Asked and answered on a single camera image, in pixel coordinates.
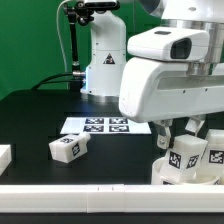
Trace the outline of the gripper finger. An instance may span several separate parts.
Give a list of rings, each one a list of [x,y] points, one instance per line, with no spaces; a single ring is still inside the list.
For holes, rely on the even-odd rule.
[[[157,132],[157,146],[161,149],[168,149],[171,139],[170,127],[173,120],[157,120],[154,122],[154,126]]]
[[[185,130],[197,136],[201,127],[205,122],[205,118],[206,118],[205,115],[191,116],[186,124]]]

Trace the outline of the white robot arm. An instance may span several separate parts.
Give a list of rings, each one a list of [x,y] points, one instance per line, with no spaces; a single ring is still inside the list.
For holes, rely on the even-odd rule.
[[[138,0],[162,24],[129,39],[112,14],[118,1],[84,0],[94,22],[81,91],[116,98],[124,117],[164,130],[224,111],[224,0]]]

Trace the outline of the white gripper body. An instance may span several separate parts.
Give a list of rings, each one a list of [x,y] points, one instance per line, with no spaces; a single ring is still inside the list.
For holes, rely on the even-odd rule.
[[[119,110],[136,122],[224,111],[220,30],[156,27],[131,37]]]

